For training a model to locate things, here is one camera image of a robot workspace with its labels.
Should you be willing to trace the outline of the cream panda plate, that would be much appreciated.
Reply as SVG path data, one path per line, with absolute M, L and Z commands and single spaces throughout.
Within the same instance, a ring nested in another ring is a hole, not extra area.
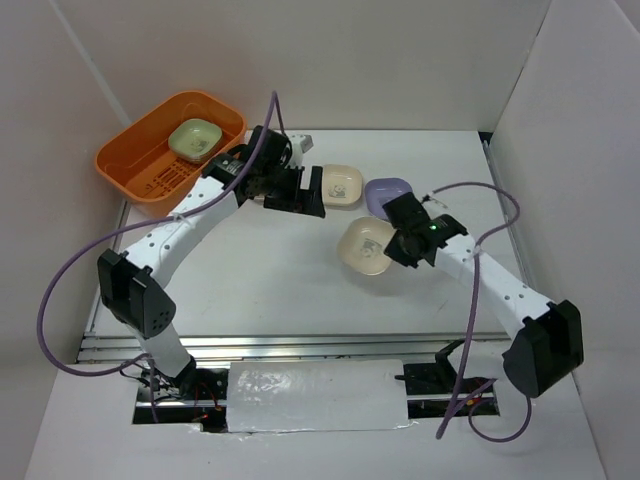
M 391 265 L 384 251 L 395 229 L 377 217 L 360 217 L 352 221 L 340 238 L 337 254 L 354 271 L 367 276 L 380 275 Z
M 363 176 L 351 166 L 327 164 L 323 167 L 322 200 L 326 207 L 351 208 L 361 199 Z

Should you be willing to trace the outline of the green panda plate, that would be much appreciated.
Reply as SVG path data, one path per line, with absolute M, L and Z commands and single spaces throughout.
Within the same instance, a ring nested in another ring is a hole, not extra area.
M 169 149 L 180 159 L 200 164 L 214 152 L 223 138 L 222 129 L 203 119 L 181 123 L 168 138 Z

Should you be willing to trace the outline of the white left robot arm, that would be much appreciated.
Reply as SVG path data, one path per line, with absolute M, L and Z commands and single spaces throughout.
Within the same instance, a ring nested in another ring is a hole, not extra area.
M 177 307 L 166 286 L 208 233 L 248 199 L 260 196 L 267 209 L 324 217 L 323 169 L 312 167 L 308 188 L 301 186 L 302 173 L 280 155 L 262 154 L 250 163 L 233 152 L 219 154 L 161 225 L 121 253 L 107 249 L 100 255 L 103 305 L 151 357 L 172 397 L 189 397 L 202 376 L 172 324 Z

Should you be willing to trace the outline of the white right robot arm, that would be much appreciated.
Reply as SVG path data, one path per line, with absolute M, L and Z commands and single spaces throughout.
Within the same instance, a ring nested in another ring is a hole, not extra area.
M 467 229 L 450 215 L 394 218 L 385 249 L 393 261 L 416 268 L 421 260 L 471 287 L 480 265 L 478 300 L 512 339 L 503 369 L 518 391 L 538 398 L 584 361 L 581 314 L 570 301 L 555 303 L 522 283 L 489 254 L 475 248 Z

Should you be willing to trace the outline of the orange plastic bin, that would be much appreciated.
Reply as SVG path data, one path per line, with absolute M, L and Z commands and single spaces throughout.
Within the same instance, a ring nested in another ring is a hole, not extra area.
M 170 135 L 192 118 L 221 128 L 215 153 L 239 144 L 247 130 L 247 121 L 236 108 L 204 91 L 179 92 L 108 141 L 95 157 L 97 172 L 146 216 L 166 216 L 204 168 L 179 158 L 169 147 Z

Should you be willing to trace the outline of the cream panda plate back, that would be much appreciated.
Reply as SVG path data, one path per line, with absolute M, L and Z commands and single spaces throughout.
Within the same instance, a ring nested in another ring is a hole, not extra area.
M 351 208 L 361 199 L 363 176 L 351 166 L 327 164 L 323 167 L 322 200 L 326 207 Z

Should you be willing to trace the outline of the purple plate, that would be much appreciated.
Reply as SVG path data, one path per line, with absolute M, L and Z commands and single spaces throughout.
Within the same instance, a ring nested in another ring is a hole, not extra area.
M 388 217 L 383 206 L 389 201 L 412 191 L 411 185 L 401 178 L 372 179 L 364 187 L 366 207 L 371 215 L 387 220 Z

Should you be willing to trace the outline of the aluminium rail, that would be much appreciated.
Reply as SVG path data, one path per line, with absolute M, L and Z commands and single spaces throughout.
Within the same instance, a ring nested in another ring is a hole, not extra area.
M 419 356 L 435 353 L 462 333 L 358 334 L 304 336 L 185 336 L 183 346 L 196 360 L 301 360 L 382 356 Z M 85 336 L 77 363 L 115 363 L 142 353 L 136 339 L 126 336 Z

